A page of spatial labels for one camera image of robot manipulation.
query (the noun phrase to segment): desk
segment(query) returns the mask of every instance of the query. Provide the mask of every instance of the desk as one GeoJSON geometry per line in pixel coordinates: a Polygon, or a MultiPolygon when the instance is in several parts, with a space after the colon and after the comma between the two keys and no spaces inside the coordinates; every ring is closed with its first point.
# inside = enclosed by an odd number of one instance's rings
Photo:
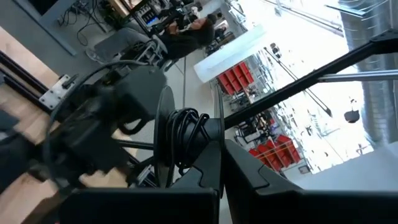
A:
{"type": "Polygon", "coordinates": [[[118,14],[124,18],[130,14],[129,10],[133,9],[133,7],[140,3],[141,0],[108,0],[108,2],[114,8],[114,10],[116,10],[116,12],[118,12],[118,14]],[[122,1],[126,2],[130,6],[130,9],[127,9],[122,1]]]}
{"type": "MultiPolygon", "coordinates": [[[[0,27],[0,50],[30,72],[47,87],[51,87],[58,80],[58,75],[49,69],[35,55],[29,52],[22,44],[0,27]]],[[[44,129],[48,115],[39,110],[31,102],[21,97],[6,85],[0,86],[0,108],[20,119],[15,127],[32,142],[43,140],[44,129]]],[[[114,138],[130,140],[116,131],[114,138]]],[[[135,155],[135,149],[128,150],[135,155]]],[[[126,187],[124,176],[116,169],[108,175],[96,174],[83,177],[82,181],[91,187],[126,187]]],[[[0,220],[1,223],[19,224],[39,204],[40,201],[54,195],[56,190],[47,180],[39,182],[29,174],[20,176],[6,191],[0,195],[0,220]]]]}

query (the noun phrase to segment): red storage bin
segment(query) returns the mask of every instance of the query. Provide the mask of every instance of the red storage bin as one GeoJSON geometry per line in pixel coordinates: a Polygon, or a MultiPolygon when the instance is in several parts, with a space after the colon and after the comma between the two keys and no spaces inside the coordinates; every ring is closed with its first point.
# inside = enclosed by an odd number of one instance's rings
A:
{"type": "Polygon", "coordinates": [[[293,160],[290,159],[290,157],[286,154],[285,150],[284,150],[284,146],[281,146],[278,142],[272,142],[271,140],[268,140],[266,142],[266,146],[269,149],[274,150],[274,152],[277,155],[277,158],[280,160],[280,163],[284,166],[284,167],[288,167],[289,165],[291,165],[293,163],[293,160]]]}
{"type": "Polygon", "coordinates": [[[276,156],[274,152],[272,152],[272,149],[269,149],[268,147],[264,145],[259,145],[257,147],[257,150],[261,153],[264,154],[264,159],[265,159],[265,165],[267,165],[269,168],[274,169],[275,171],[279,172],[282,168],[282,163],[276,156]]]}
{"type": "Polygon", "coordinates": [[[265,164],[269,167],[269,164],[265,160],[264,156],[258,156],[260,154],[260,152],[258,152],[256,149],[250,149],[249,153],[252,154],[255,158],[259,159],[263,164],[265,164]]]}
{"type": "Polygon", "coordinates": [[[219,74],[217,80],[221,89],[229,95],[241,91],[254,82],[248,66],[244,62],[239,62],[227,71],[219,74]]]}
{"type": "Polygon", "coordinates": [[[289,137],[280,135],[278,136],[277,141],[284,145],[286,154],[293,160],[293,162],[299,162],[301,160],[296,147],[289,137]]]}

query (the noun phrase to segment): black shirt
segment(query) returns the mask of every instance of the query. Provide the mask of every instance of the black shirt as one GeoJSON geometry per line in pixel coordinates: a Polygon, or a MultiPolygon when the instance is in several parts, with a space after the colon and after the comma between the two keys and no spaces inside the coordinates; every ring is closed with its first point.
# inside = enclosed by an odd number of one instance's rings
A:
{"type": "Polygon", "coordinates": [[[224,37],[224,29],[217,29],[215,30],[215,38],[222,39],[224,37]]]}
{"type": "Polygon", "coordinates": [[[171,60],[183,58],[200,47],[196,39],[183,33],[164,33],[160,39],[167,48],[167,57],[171,60]]]}

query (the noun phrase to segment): white wall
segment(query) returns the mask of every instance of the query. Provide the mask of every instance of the white wall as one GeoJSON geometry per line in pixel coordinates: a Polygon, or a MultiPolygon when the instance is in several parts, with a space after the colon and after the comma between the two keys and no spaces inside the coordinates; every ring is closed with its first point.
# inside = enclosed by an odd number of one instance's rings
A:
{"type": "Polygon", "coordinates": [[[397,191],[398,142],[293,182],[312,190],[397,191]]]}
{"type": "Polygon", "coordinates": [[[202,4],[203,9],[200,12],[200,16],[206,17],[208,14],[217,11],[221,7],[221,4],[223,4],[223,0],[211,0],[206,4],[202,4]]]}
{"type": "Polygon", "coordinates": [[[266,44],[265,34],[265,28],[262,25],[258,25],[194,65],[193,68],[199,79],[206,83],[256,53],[266,44]]]}

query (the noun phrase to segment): black cable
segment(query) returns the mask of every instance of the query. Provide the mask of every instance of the black cable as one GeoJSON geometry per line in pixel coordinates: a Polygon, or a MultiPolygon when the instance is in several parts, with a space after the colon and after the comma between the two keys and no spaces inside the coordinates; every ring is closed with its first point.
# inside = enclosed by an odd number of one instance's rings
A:
{"type": "Polygon", "coordinates": [[[98,0],[93,0],[93,15],[94,15],[94,18],[95,18],[99,23],[104,22],[104,21],[101,21],[101,22],[100,22],[100,20],[98,19],[97,15],[95,14],[95,7],[98,8],[98,0]]]}
{"type": "Polygon", "coordinates": [[[54,110],[50,114],[50,119],[49,122],[47,123],[47,127],[45,129],[45,138],[43,142],[43,161],[45,165],[49,168],[49,176],[50,179],[57,185],[59,189],[63,189],[62,184],[59,182],[59,180],[56,179],[57,174],[56,174],[56,167],[53,162],[53,154],[51,151],[51,145],[50,145],[50,130],[51,127],[53,126],[55,122],[55,118],[60,112],[60,109],[63,108],[63,105],[65,102],[67,102],[70,98],[70,96],[84,84],[89,78],[91,78],[93,75],[97,74],[98,72],[104,70],[105,68],[112,67],[114,65],[146,65],[145,63],[142,62],[137,62],[133,60],[120,60],[117,62],[110,62],[107,64],[104,64],[97,68],[94,72],[91,72],[89,75],[83,77],[79,82],[76,82],[75,85],[68,91],[68,93],[59,101],[58,105],[54,108],[54,110]]]}
{"type": "MultiPolygon", "coordinates": [[[[209,141],[210,137],[204,129],[204,123],[209,119],[208,114],[199,116],[197,110],[193,108],[184,108],[174,111],[167,120],[166,140],[170,144],[171,167],[174,164],[179,168],[178,172],[184,175],[183,170],[192,166],[190,162],[190,149],[197,137],[201,133],[203,137],[209,141]],[[195,123],[192,132],[186,144],[184,144],[184,134],[189,124],[195,123]]],[[[174,170],[169,170],[168,181],[171,181],[174,170]]]]}
{"type": "Polygon", "coordinates": [[[59,26],[69,26],[69,25],[74,25],[77,23],[77,9],[76,8],[69,8],[67,9],[62,16],[62,21],[58,21],[58,25],[59,26]],[[71,10],[74,9],[75,10],[75,21],[74,22],[69,22],[69,14],[71,12],[71,10]]]}
{"type": "Polygon", "coordinates": [[[87,23],[77,31],[77,33],[76,33],[76,38],[77,38],[77,40],[79,41],[79,43],[80,43],[81,45],[83,45],[83,46],[86,47],[86,46],[88,45],[88,39],[87,39],[87,37],[86,37],[84,34],[81,34],[80,32],[83,31],[83,29],[86,29],[88,26],[93,25],[93,24],[96,24],[96,23],[94,22],[94,23],[92,23],[92,24],[89,24],[89,23],[90,23],[90,20],[91,20],[91,17],[93,16],[93,13],[94,13],[94,11],[95,11],[95,8],[93,8],[93,11],[92,11],[92,12],[90,12],[90,11],[87,10],[87,9],[86,9],[85,11],[88,13],[88,20],[87,20],[87,23]],[[81,35],[81,36],[85,39],[85,42],[86,42],[85,44],[80,40],[79,35],[81,35]]]}

